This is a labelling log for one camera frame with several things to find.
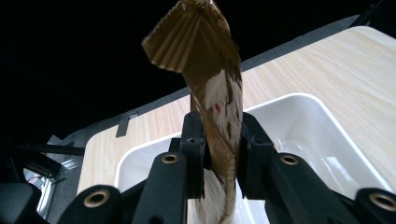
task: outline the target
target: gray carpet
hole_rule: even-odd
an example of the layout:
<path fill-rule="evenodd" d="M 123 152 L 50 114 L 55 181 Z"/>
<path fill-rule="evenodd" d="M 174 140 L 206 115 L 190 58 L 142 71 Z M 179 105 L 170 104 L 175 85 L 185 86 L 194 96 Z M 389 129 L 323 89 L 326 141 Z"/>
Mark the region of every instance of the gray carpet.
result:
<path fill-rule="evenodd" d="M 274 49 L 265 51 L 264 53 L 257 55 L 251 59 L 248 59 L 241 64 L 242 71 L 246 71 L 259 64 L 269 62 L 277 57 L 287 54 L 296 49 L 302 48 L 306 45 L 314 43 L 322 38 L 330 35 L 339 33 L 347 29 L 358 16 L 352 16 L 345 18 L 340 21 L 333 22 L 317 30 L 309 32 L 305 35 L 299 36 L 290 42 L 287 42 Z M 64 140 L 54 141 L 55 144 L 61 146 L 74 146 L 74 147 L 85 147 L 88 140 L 93 137 L 96 133 L 106 130 L 110 127 L 118 125 L 120 120 L 130 117 L 131 115 L 137 114 L 137 116 L 149 112 L 150 110 L 157 108 L 161 105 L 166 105 L 176 99 L 189 94 L 188 88 L 176 91 L 170 95 L 164 96 L 157 101 L 154 101 L 148 105 L 143 105 L 138 108 L 126 111 L 116 117 L 109 118 L 97 123 L 94 123 L 82 130 L 78 130 L 68 135 Z M 79 156 L 65 156 L 65 155 L 49 155 L 51 158 L 59 162 L 74 161 L 75 166 L 64 171 L 58 177 L 58 182 L 55 183 L 55 191 L 51 202 L 49 204 L 49 211 L 46 220 L 49 223 L 57 223 L 64 209 L 73 201 L 77 195 L 78 181 L 81 172 L 82 157 Z"/>

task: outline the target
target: gold wrapper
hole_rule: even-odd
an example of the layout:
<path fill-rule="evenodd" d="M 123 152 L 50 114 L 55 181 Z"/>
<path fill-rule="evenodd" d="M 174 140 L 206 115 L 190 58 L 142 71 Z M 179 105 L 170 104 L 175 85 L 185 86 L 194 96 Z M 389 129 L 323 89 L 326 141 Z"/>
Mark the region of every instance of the gold wrapper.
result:
<path fill-rule="evenodd" d="M 152 63 L 183 75 L 201 115 L 213 172 L 205 170 L 195 220 L 231 223 L 243 107 L 240 57 L 226 19 L 214 1 L 180 0 L 142 46 Z"/>

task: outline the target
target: red mark on wrapper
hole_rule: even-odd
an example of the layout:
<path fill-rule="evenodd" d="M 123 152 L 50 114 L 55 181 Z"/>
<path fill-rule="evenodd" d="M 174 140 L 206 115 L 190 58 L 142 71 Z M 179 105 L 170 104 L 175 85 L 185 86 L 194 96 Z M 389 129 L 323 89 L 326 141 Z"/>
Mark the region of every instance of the red mark on wrapper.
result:
<path fill-rule="evenodd" d="M 218 114 L 220 114 L 221 109 L 220 109 L 220 106 L 218 103 L 215 103 L 215 109 L 216 109 L 216 112 L 218 112 Z"/>

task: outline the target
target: snack wrapper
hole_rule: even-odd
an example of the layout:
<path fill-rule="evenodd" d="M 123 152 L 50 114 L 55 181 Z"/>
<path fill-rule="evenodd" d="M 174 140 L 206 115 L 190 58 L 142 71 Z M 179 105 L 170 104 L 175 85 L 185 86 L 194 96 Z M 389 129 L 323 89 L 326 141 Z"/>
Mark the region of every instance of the snack wrapper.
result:
<path fill-rule="evenodd" d="M 149 60 L 182 74 L 191 109 L 204 126 L 212 170 L 205 170 L 205 197 L 195 201 L 198 223 L 231 223 L 242 129 L 240 56 L 225 17 L 214 1 L 180 0 L 143 40 Z"/>

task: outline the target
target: light wood tabletop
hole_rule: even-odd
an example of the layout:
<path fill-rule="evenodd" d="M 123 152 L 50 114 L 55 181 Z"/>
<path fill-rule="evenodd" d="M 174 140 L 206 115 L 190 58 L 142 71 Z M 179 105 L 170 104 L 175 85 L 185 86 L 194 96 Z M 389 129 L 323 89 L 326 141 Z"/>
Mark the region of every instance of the light wood tabletop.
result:
<path fill-rule="evenodd" d="M 370 27 L 349 28 L 261 64 L 242 75 L 244 109 L 294 92 L 318 97 L 374 168 L 396 190 L 396 40 Z M 190 96 L 93 136 L 86 146 L 78 193 L 115 185 L 131 148 L 181 132 Z"/>

